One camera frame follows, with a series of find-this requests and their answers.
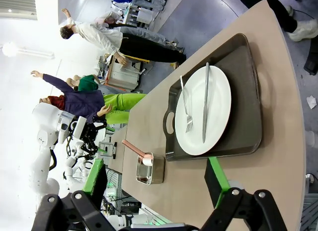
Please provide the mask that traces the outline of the white equipment cart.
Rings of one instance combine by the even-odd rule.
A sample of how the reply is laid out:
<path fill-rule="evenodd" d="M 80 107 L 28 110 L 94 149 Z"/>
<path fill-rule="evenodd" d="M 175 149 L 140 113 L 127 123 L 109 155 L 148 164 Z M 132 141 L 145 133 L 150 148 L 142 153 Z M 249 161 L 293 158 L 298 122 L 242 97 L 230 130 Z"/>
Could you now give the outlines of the white equipment cart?
<path fill-rule="evenodd" d="M 140 76 L 147 70 L 143 68 L 149 60 L 124 56 L 127 64 L 120 64 L 113 56 L 107 59 L 108 70 L 105 76 L 105 85 L 123 91 L 132 91 L 139 85 Z"/>

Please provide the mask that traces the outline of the pink handled lint roller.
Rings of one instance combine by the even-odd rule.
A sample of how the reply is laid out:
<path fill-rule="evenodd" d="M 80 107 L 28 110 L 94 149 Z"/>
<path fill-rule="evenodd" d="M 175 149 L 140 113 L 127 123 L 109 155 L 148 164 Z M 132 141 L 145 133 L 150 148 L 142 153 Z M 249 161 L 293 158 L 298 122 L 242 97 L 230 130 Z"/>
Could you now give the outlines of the pink handled lint roller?
<path fill-rule="evenodd" d="M 145 153 L 141 151 L 127 140 L 122 140 L 122 144 L 136 153 L 141 158 L 142 164 L 146 166 L 153 166 L 154 156 L 152 153 Z"/>

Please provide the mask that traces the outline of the ceiling air vent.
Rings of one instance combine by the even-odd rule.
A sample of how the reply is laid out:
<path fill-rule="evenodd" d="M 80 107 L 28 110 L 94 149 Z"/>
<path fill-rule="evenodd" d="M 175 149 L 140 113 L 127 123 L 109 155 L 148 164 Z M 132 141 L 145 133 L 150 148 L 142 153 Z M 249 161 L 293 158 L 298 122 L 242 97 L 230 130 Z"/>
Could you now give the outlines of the ceiling air vent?
<path fill-rule="evenodd" d="M 37 20 L 35 0 L 0 0 L 0 18 Z"/>

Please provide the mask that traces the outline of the silver table knife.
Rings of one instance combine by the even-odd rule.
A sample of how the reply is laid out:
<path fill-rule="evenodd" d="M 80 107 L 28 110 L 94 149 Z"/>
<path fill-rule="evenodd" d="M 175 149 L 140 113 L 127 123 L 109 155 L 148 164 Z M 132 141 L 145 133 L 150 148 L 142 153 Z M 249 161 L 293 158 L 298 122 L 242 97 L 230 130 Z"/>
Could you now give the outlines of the silver table knife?
<path fill-rule="evenodd" d="M 204 94 L 204 108 L 203 108 L 203 126 L 202 126 L 202 141 L 205 143 L 206 139 L 206 126 L 207 126 L 207 113 L 208 113 L 208 89 L 209 89 L 209 71 L 210 64 L 206 63 L 205 70 L 205 94 Z"/>

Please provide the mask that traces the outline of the dark brown serving tray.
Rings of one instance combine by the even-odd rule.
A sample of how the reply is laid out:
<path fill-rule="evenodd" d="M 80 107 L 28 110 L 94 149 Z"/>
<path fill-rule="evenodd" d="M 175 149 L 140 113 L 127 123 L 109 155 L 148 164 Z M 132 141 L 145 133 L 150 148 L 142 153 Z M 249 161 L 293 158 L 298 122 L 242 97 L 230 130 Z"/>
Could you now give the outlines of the dark brown serving tray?
<path fill-rule="evenodd" d="M 247 37 L 238 33 L 214 50 L 184 76 L 188 82 L 195 70 L 210 65 L 220 68 L 232 93 L 229 123 L 216 145 L 198 156 L 187 154 L 177 140 L 176 132 L 169 134 L 166 121 L 170 112 L 176 112 L 181 96 L 181 84 L 177 80 L 169 89 L 168 109 L 163 117 L 163 132 L 166 137 L 167 161 L 204 159 L 209 156 L 237 156 L 254 153 L 262 140 L 262 112 L 257 70 L 254 65 Z"/>

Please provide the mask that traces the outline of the mannequin purple jacket green trousers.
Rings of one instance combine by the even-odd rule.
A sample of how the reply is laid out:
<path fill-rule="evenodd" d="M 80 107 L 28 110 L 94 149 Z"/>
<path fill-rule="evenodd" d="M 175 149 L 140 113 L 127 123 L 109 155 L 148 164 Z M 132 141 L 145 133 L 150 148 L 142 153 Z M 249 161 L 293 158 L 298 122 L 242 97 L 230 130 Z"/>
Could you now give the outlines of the mannequin purple jacket green trousers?
<path fill-rule="evenodd" d="M 106 120 L 112 124 L 127 124 L 129 111 L 146 95 L 142 93 L 124 93 L 103 95 L 100 90 L 75 91 L 65 81 L 38 71 L 32 71 L 34 77 L 39 77 L 45 82 L 59 89 L 60 96 L 41 98 L 40 103 L 51 104 L 62 111 L 86 118 L 88 123 L 93 123 L 93 118 Z"/>

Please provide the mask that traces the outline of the silver fork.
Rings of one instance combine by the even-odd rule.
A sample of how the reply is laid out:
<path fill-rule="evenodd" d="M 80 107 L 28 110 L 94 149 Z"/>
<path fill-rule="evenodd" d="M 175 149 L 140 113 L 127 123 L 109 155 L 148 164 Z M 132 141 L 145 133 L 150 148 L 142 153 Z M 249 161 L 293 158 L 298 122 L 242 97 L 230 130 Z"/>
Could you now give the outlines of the silver fork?
<path fill-rule="evenodd" d="M 192 117 L 189 115 L 189 113 L 187 111 L 186 94 L 185 94 L 185 90 L 184 90 L 184 84 L 183 84 L 182 76 L 180 76 L 180 84 L 181 84 L 182 98 L 183 98 L 183 104 L 184 104 L 184 110 L 185 110 L 186 122 L 187 122 L 186 131 L 185 132 L 188 133 L 192 129 L 193 119 L 192 119 Z"/>

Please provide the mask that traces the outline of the ceiling light fixture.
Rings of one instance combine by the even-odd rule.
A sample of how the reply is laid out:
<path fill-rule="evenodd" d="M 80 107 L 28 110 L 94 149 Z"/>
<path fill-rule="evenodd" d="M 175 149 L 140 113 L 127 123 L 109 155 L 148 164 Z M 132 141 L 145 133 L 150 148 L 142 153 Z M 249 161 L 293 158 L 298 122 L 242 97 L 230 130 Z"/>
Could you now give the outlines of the ceiling light fixture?
<path fill-rule="evenodd" d="M 35 56 L 44 59 L 54 59 L 55 55 L 51 52 L 41 52 L 36 50 L 30 50 L 26 48 L 20 48 L 13 42 L 8 42 L 0 46 L 3 54 L 7 57 L 14 57 L 17 54 L 23 54 L 28 56 Z"/>

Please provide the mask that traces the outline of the metal shelf rack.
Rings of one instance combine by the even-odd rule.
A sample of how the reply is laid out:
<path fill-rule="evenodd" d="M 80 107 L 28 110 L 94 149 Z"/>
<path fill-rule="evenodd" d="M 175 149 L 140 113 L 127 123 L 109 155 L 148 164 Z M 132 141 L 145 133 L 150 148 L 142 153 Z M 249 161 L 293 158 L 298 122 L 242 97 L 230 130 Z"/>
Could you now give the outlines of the metal shelf rack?
<path fill-rule="evenodd" d="M 159 12 L 129 4 L 124 11 L 124 24 L 152 30 Z"/>

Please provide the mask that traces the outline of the small steel rectangular container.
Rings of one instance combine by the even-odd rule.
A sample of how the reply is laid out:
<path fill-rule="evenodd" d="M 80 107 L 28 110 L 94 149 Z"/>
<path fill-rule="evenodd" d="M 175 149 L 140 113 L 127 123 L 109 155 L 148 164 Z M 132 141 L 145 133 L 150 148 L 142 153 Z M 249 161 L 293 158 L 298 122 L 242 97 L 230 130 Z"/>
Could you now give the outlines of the small steel rectangular container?
<path fill-rule="evenodd" d="M 164 180 L 165 158 L 162 155 L 149 153 L 152 159 L 138 156 L 136 180 L 145 185 L 161 184 Z"/>

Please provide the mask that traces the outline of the person denim jacket dark trousers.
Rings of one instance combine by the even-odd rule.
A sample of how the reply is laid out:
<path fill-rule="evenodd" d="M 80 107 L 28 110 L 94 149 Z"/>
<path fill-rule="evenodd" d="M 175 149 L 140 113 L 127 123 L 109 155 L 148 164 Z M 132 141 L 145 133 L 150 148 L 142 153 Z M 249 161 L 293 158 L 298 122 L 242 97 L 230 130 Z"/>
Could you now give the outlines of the person denim jacket dark trousers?
<path fill-rule="evenodd" d="M 262 0 L 240 0 L 247 8 L 253 7 Z M 297 21 L 293 18 L 293 9 L 283 6 L 279 0 L 267 0 L 273 10 L 279 25 L 294 42 L 313 39 L 318 36 L 318 21 L 315 19 Z"/>

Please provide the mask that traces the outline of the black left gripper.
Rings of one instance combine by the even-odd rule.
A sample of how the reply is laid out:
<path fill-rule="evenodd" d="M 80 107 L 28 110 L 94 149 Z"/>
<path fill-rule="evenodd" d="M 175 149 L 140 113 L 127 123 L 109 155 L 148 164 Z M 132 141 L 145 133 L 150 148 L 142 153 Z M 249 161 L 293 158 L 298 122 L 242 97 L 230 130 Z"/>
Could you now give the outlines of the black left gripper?
<path fill-rule="evenodd" d="M 112 156 L 108 154 L 107 148 L 101 149 L 95 143 L 93 143 L 96 139 L 96 135 L 99 130 L 105 129 L 107 131 L 115 131 L 114 128 L 111 128 L 106 121 L 98 121 L 97 123 L 101 123 L 101 125 L 94 125 L 92 123 L 86 123 L 80 135 L 80 140 L 84 142 L 84 144 L 80 147 L 85 153 L 87 157 L 94 158 L 97 154 L 101 156 Z"/>

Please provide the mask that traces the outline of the person white jacket black trousers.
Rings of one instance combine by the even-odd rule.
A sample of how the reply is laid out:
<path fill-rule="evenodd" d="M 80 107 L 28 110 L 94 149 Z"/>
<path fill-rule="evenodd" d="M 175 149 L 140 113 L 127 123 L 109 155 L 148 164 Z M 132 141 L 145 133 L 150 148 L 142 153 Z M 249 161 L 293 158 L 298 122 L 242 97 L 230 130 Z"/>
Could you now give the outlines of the person white jacket black trousers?
<path fill-rule="evenodd" d="M 186 55 L 178 50 L 137 35 L 107 29 L 97 23 L 76 24 L 66 8 L 63 8 L 62 12 L 68 21 L 67 25 L 60 28 L 63 39 L 67 40 L 79 34 L 87 42 L 112 55 L 122 65 L 127 63 L 125 56 L 178 65 L 186 61 Z"/>

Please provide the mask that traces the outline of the white round plate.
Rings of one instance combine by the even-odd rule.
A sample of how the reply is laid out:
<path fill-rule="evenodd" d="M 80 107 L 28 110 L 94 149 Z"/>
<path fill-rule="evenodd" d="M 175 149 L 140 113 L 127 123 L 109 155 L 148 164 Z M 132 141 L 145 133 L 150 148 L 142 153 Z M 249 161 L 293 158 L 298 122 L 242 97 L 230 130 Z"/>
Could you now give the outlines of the white round plate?
<path fill-rule="evenodd" d="M 208 113 L 205 143 L 202 141 L 203 108 L 206 66 L 198 69 L 188 80 L 183 78 L 187 111 L 193 119 L 190 132 L 186 133 L 186 114 L 182 90 L 174 117 L 174 131 L 181 149 L 188 155 L 199 156 L 211 150 L 220 140 L 227 126 L 231 105 L 231 88 L 225 73 L 210 66 L 208 89 Z"/>

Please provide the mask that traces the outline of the white humanoid robot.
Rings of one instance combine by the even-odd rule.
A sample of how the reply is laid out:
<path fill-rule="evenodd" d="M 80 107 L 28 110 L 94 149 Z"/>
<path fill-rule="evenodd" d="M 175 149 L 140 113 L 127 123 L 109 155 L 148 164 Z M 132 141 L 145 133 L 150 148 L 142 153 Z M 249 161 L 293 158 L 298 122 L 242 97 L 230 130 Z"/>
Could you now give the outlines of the white humanoid robot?
<path fill-rule="evenodd" d="M 63 177 L 69 187 L 84 185 L 92 167 L 90 154 L 83 147 L 86 148 L 84 142 L 75 142 L 71 155 L 66 159 Z"/>

